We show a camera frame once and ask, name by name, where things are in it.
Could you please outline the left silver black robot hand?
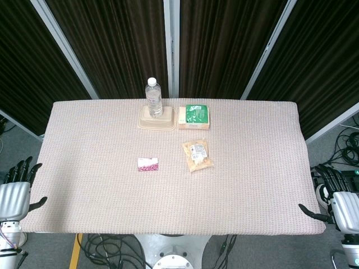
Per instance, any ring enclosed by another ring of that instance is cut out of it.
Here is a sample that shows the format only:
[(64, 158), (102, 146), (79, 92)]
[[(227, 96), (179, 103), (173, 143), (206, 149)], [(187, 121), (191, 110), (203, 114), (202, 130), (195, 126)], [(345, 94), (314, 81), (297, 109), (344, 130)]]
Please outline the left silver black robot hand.
[(36, 203), (30, 203), (31, 188), (37, 171), (42, 166), (30, 163), (33, 157), (19, 161), (4, 176), (1, 183), (1, 222), (21, 221), (33, 210), (42, 207), (47, 197), (42, 197)]

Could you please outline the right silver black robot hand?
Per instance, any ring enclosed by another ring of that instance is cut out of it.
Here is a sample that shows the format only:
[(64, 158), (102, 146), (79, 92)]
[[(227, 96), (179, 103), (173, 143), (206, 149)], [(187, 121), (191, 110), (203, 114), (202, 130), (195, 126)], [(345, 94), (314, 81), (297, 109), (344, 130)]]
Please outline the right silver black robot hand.
[(314, 170), (323, 180), (315, 193), (326, 214), (314, 213), (299, 204), (301, 211), (312, 219), (334, 224), (343, 234), (358, 234), (358, 191), (354, 185), (337, 169), (320, 164)]

